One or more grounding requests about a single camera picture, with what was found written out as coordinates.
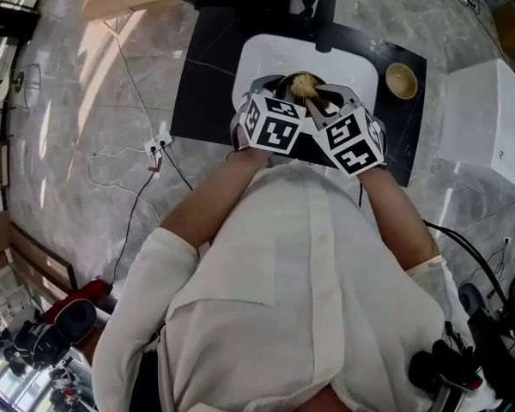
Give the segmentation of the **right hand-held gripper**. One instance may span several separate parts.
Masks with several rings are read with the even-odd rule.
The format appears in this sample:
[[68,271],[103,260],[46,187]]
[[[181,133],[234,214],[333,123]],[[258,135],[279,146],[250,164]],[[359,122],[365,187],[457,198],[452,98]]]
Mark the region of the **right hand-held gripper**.
[[[323,84],[319,98],[308,98],[306,108],[317,130],[315,141],[346,176],[356,176],[385,162],[384,135],[355,92],[346,86]],[[339,108],[329,112],[330,103]]]

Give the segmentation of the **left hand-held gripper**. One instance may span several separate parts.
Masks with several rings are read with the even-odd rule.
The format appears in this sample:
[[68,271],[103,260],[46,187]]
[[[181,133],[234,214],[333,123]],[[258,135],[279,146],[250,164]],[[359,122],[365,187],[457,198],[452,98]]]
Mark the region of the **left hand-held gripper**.
[[275,75],[270,82],[263,76],[251,83],[230,124],[234,149],[292,149],[303,125],[306,109],[278,100],[284,97],[285,76]]

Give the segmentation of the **beige scrubbing sponge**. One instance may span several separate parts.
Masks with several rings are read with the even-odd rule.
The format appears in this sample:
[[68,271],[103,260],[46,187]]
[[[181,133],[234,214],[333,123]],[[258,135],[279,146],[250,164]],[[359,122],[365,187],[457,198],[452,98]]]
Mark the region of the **beige scrubbing sponge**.
[[330,102],[322,98],[316,90],[317,86],[325,84],[323,79],[309,72],[295,73],[291,77],[288,90],[296,105],[306,107],[306,102],[309,100],[315,106],[324,109],[329,107]]

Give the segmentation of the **person's right forearm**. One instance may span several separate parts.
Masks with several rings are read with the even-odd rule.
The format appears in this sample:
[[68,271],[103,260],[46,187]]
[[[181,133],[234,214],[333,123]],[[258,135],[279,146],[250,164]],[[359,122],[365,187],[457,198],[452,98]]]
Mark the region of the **person's right forearm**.
[[403,270],[439,255],[424,220],[389,171],[374,167],[359,174],[358,179],[367,193],[381,239]]

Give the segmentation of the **person's left forearm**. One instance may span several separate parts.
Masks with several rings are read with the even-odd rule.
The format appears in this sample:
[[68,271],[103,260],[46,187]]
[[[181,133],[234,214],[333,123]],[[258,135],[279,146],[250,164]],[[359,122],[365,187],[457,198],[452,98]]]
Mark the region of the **person's left forearm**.
[[257,148],[231,153],[167,215],[161,227],[196,249],[209,243],[271,156],[270,151]]

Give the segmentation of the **white sink basin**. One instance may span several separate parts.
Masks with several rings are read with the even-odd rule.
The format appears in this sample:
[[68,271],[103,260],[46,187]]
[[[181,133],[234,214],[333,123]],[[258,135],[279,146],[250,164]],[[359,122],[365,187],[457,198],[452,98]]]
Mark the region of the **white sink basin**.
[[370,112],[374,108],[379,75],[370,61],[338,49],[321,53],[311,42],[272,34],[259,34],[245,42],[231,94],[232,106],[241,106],[244,93],[260,77],[300,73],[349,87]]

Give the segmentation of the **dark sink cabinet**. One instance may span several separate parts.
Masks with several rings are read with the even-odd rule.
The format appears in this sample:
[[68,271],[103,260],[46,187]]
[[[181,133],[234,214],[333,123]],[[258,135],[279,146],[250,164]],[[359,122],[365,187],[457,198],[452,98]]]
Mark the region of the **dark sink cabinet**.
[[[272,34],[314,47],[320,27],[320,23],[303,15],[201,9],[175,100],[172,134],[230,144],[229,124],[239,102],[233,95],[235,72],[245,43],[259,34]],[[335,22],[329,24],[328,35],[334,52],[351,52],[365,58],[378,71],[379,86],[371,111],[387,127],[389,169],[400,185],[408,185],[421,129],[426,59],[390,41]],[[417,94],[411,100],[401,100],[387,88],[385,74],[394,63],[407,65],[417,78]]]

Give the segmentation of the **black faucet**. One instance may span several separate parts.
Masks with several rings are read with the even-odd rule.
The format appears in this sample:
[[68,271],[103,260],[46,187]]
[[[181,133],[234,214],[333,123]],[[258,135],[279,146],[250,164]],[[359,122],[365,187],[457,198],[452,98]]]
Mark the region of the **black faucet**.
[[330,53],[331,36],[336,12],[336,0],[318,0],[314,14],[315,48],[320,53]]

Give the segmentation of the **white box appliance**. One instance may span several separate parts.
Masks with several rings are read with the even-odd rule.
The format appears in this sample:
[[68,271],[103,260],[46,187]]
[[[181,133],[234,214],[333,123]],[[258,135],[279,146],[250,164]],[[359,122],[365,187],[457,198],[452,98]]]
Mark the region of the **white box appliance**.
[[515,72],[504,61],[448,76],[439,157],[515,196]]

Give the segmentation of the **person's white shirt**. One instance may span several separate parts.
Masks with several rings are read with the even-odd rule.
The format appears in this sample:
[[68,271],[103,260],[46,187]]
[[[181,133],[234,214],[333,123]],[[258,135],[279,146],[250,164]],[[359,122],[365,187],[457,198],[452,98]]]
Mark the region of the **person's white shirt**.
[[429,412],[412,357],[472,339],[441,256],[404,270],[351,198],[302,163],[263,170],[205,253],[154,230],[97,345],[99,412],[134,400],[145,349],[160,412],[294,412],[331,387],[351,412]]

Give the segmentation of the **dark grey domed case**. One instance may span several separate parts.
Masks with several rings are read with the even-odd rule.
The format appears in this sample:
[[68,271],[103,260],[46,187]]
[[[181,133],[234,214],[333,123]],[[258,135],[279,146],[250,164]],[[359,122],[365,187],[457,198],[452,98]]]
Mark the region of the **dark grey domed case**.
[[458,299],[470,318],[485,306],[480,290],[471,282],[465,282],[458,288]]

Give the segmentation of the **dark wooden cabinet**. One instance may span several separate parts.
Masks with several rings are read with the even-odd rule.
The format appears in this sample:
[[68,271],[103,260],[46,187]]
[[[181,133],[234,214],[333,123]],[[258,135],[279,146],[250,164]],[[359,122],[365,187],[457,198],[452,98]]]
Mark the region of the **dark wooden cabinet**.
[[9,45],[29,42],[40,18],[37,9],[0,0],[0,41],[6,39]]

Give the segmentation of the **red stool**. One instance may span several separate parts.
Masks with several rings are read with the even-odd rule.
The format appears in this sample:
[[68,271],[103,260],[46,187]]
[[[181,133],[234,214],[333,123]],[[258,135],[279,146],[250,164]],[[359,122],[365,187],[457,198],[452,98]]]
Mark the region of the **red stool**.
[[71,345],[83,342],[97,323],[98,303],[110,290],[111,285],[108,282],[92,280],[53,304],[40,315],[39,321],[54,325]]

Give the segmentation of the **brown wooden bench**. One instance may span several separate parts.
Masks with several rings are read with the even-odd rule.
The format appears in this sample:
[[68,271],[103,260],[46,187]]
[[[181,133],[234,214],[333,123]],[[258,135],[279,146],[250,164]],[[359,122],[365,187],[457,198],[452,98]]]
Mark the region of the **brown wooden bench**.
[[48,299],[61,300],[78,289],[73,266],[14,222],[9,224],[9,250],[16,272]]

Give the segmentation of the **black waist-mounted device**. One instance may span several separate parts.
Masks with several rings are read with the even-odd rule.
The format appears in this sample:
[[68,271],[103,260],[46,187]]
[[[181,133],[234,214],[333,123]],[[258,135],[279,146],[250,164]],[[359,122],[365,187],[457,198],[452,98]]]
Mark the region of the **black waist-mounted device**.
[[471,393],[483,385],[480,364],[471,346],[453,349],[443,340],[433,344],[431,352],[416,353],[409,363],[409,380],[415,387],[438,396],[444,387]]

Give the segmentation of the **black backpack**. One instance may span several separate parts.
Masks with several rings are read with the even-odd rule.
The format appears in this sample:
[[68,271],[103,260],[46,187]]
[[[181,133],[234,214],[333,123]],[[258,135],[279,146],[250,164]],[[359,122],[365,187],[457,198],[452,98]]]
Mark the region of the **black backpack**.
[[50,323],[26,321],[15,335],[16,353],[34,370],[56,366],[94,328],[97,313],[89,300],[73,300]]

